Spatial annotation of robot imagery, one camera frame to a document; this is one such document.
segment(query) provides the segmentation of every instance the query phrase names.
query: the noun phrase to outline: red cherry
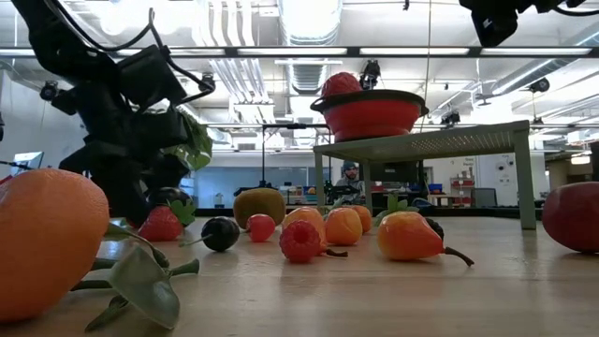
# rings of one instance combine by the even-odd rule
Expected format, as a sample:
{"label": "red cherry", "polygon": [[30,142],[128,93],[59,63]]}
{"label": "red cherry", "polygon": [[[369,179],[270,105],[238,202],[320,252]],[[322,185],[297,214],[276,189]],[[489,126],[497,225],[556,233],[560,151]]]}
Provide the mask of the red cherry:
{"label": "red cherry", "polygon": [[270,235],[274,233],[275,227],[274,220],[266,214],[255,214],[247,220],[248,234],[252,242],[264,242],[268,240]]}

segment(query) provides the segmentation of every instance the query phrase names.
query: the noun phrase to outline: kiwi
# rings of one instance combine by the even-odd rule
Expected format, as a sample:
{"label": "kiwi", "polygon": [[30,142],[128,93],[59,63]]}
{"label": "kiwi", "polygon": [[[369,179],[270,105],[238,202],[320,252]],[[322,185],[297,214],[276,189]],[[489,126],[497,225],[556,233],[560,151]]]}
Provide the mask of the kiwi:
{"label": "kiwi", "polygon": [[281,224],[285,219],[285,200],[279,191],[271,188],[255,188],[242,192],[235,198],[233,214],[235,221],[243,228],[247,228],[247,219],[254,214],[266,214]]}

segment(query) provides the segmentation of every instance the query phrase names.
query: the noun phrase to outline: orange pear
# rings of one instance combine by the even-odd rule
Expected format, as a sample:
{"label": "orange pear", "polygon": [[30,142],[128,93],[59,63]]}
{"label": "orange pear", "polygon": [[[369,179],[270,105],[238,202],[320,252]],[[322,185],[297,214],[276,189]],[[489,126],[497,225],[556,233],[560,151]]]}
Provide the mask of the orange pear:
{"label": "orange pear", "polygon": [[443,240],[417,212],[395,212],[381,222],[377,233],[378,247],[392,260],[407,261],[439,254],[459,256],[468,267],[475,264],[455,249],[444,247]]}

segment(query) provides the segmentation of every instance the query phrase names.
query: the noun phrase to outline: person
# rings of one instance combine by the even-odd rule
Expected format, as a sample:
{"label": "person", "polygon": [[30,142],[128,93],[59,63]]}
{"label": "person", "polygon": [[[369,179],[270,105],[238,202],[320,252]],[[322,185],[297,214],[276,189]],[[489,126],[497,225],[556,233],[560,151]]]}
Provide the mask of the person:
{"label": "person", "polygon": [[365,196],[364,182],[358,177],[358,165],[351,161],[343,162],[343,176],[335,186],[351,186],[359,190],[359,193],[343,196],[343,203],[360,204]]}

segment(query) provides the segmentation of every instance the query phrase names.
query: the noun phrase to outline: white ceiling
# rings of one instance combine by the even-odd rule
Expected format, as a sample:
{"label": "white ceiling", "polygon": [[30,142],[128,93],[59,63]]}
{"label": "white ceiling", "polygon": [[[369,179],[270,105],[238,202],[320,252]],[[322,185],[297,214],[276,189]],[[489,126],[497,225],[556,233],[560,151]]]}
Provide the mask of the white ceiling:
{"label": "white ceiling", "polygon": [[[98,13],[109,5],[108,1],[65,1],[74,12],[78,13],[87,24],[84,26],[97,41],[101,43],[120,44],[130,39],[137,31],[128,29],[117,37],[110,37],[100,28]],[[271,13],[277,13],[276,0],[253,1],[253,30],[256,43],[259,45],[281,44],[279,18]],[[183,23],[176,33],[163,36],[164,42],[170,46],[196,46],[191,38],[190,25],[197,24],[197,18],[192,17],[195,1],[170,1],[168,13]],[[429,1],[411,1],[408,11],[403,11],[403,1],[386,0],[345,0],[341,17],[341,28],[338,38],[339,45],[384,46],[410,45],[426,46],[477,46],[479,45],[473,28],[470,11],[461,7],[458,0],[435,0],[431,5],[431,22],[429,22]],[[598,8],[599,0],[587,0],[585,8]],[[557,13],[538,15],[533,8],[519,17],[519,29],[503,45],[505,46],[558,46],[564,41],[579,34],[589,26],[597,24],[597,17],[569,18]],[[18,30],[15,34],[15,10],[9,1],[0,1],[0,44],[2,46],[29,46],[27,29],[21,18],[17,18]],[[431,41],[428,41],[429,25]],[[144,38],[138,46],[143,47],[153,43],[151,37]],[[427,106],[434,110],[441,103],[456,94],[468,81],[496,81],[513,71],[525,66],[532,60],[527,59],[481,59],[479,73],[476,71],[475,59],[381,59],[382,81],[377,88],[398,89],[425,96]],[[177,63],[188,70],[201,73],[210,71],[207,60],[177,60]],[[343,64],[331,67],[331,73],[348,71],[358,74],[366,63],[366,59],[343,59]],[[274,97],[275,112],[309,114],[308,103],[313,97],[288,97],[285,69],[276,66],[273,60],[260,60],[264,80],[271,97]],[[35,60],[17,60],[15,67],[19,75],[29,81],[44,81],[52,75],[45,72]],[[567,66],[551,75],[551,89],[544,95],[537,95],[534,107],[536,113],[553,110],[579,99],[595,95],[599,78],[594,75],[599,72],[596,60],[581,60]],[[585,81],[574,82],[588,77]],[[445,90],[438,81],[463,80],[461,84],[450,85]],[[195,102],[196,108],[204,108],[203,112],[212,120],[226,120],[229,94],[223,85],[218,85],[217,91],[200,101]],[[503,102],[511,104],[516,118],[531,118],[533,105],[530,104],[530,93],[518,93],[502,97]],[[457,106],[464,114],[472,109],[470,102]],[[593,109],[574,110],[564,117],[581,113],[592,113]]]}

